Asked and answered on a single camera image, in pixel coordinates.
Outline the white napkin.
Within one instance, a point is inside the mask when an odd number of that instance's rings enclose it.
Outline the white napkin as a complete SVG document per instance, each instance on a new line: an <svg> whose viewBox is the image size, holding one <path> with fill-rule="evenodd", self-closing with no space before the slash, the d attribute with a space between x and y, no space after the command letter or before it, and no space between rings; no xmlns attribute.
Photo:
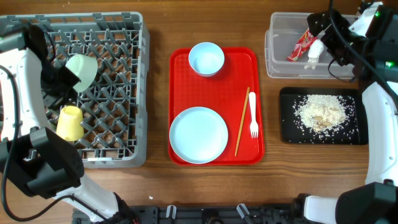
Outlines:
<svg viewBox="0 0 398 224"><path fill-rule="evenodd" d="M320 55L324 51L324 44L321 40L317 39L313 42L308 51L308 60L307 65L304 66L304 69L311 68L312 70L316 69L316 64L319 62Z"/></svg>

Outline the large light blue plate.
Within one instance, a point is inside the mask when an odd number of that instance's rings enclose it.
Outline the large light blue plate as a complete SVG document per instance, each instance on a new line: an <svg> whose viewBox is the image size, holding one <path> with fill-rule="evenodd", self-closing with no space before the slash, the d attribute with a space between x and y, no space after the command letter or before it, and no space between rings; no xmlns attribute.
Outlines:
<svg viewBox="0 0 398 224"><path fill-rule="evenodd" d="M202 106L183 110L169 129L172 151L189 164L207 164L217 159L226 149L228 139L224 119Z"/></svg>

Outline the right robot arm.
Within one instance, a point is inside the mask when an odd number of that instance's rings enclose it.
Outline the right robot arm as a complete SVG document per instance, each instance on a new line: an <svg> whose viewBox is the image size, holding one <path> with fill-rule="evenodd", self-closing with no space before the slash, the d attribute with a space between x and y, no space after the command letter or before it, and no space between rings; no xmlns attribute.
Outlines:
<svg viewBox="0 0 398 224"><path fill-rule="evenodd" d="M333 3L307 17L321 41L365 88L362 101L368 121L369 164L365 185L338 198L299 194L292 202L291 223L397 223L397 10L363 1L360 17L350 24Z"/></svg>

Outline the pile of rice waste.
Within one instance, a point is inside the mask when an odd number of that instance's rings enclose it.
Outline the pile of rice waste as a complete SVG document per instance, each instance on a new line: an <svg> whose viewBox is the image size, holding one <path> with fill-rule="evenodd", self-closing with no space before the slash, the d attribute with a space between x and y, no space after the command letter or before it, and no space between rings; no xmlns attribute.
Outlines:
<svg viewBox="0 0 398 224"><path fill-rule="evenodd" d="M309 142L338 142L338 136L352 139L358 130L350 127L355 121L355 102L351 96L300 95L292 105L294 125L301 135L310 135Z"/></svg>

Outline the yellow plastic cup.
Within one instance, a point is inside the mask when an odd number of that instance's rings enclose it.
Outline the yellow plastic cup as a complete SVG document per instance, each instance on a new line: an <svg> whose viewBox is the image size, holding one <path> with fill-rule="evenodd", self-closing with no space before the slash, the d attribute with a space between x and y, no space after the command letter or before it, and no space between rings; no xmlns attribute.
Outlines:
<svg viewBox="0 0 398 224"><path fill-rule="evenodd" d="M66 141L77 141L84 135L82 121L81 109L76 106L65 106L60 112L56 134Z"/></svg>

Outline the red sauce packet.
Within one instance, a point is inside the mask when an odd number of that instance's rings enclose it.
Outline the red sauce packet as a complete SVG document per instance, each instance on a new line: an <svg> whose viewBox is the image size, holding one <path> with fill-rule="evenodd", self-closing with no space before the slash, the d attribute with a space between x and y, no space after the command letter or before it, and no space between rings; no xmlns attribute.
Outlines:
<svg viewBox="0 0 398 224"><path fill-rule="evenodd" d="M307 50L310 49L317 38L307 29L304 34L299 38L292 53L287 57L290 62L297 61Z"/></svg>

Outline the small light green saucer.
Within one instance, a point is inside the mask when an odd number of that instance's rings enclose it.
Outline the small light green saucer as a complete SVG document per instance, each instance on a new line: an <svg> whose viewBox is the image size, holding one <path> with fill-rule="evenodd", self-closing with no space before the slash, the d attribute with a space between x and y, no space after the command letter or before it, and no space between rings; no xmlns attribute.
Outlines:
<svg viewBox="0 0 398 224"><path fill-rule="evenodd" d="M188 54L188 62L193 71L202 77L212 77L218 73L225 61L223 50L212 42L196 44Z"/></svg>

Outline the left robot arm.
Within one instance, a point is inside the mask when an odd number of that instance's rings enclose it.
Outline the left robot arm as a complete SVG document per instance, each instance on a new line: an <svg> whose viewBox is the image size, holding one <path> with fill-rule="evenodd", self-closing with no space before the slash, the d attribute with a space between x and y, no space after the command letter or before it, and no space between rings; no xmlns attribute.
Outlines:
<svg viewBox="0 0 398 224"><path fill-rule="evenodd" d="M39 26L22 23L1 34L1 203L13 220L7 202L7 183L28 197L66 202L93 223L139 223L138 215L116 193L100 187L85 174L72 142L84 131L52 125L46 112L60 107L60 120L82 117L71 105L98 73L97 61L78 54L54 67L55 44Z"/></svg>

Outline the light green bowl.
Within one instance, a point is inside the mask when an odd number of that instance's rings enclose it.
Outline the light green bowl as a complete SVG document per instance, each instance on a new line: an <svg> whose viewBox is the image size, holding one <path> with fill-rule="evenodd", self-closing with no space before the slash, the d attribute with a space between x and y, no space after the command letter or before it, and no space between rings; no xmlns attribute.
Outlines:
<svg viewBox="0 0 398 224"><path fill-rule="evenodd" d="M68 60L66 67L80 79L73 89L81 93L93 83L98 71L98 62L94 57L78 54Z"/></svg>

